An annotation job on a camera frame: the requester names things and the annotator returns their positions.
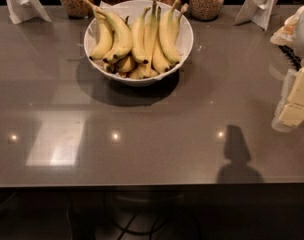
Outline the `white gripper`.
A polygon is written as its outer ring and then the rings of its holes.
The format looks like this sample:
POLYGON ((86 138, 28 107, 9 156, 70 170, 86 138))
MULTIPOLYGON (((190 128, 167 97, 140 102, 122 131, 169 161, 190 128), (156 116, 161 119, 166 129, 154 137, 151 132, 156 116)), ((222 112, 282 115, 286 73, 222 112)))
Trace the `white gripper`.
POLYGON ((272 128, 288 133, 304 122, 304 67, 289 69, 284 77, 281 99, 274 113, 272 128))

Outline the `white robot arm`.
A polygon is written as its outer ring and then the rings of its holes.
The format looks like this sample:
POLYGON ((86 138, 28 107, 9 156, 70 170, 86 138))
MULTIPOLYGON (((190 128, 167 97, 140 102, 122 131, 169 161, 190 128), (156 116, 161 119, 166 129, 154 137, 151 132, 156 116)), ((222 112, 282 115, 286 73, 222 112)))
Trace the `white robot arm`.
POLYGON ((286 19, 270 42, 291 48, 300 58, 299 69, 289 69, 284 77, 281 100, 272 120, 273 129, 290 132, 304 122, 304 6, 286 19))

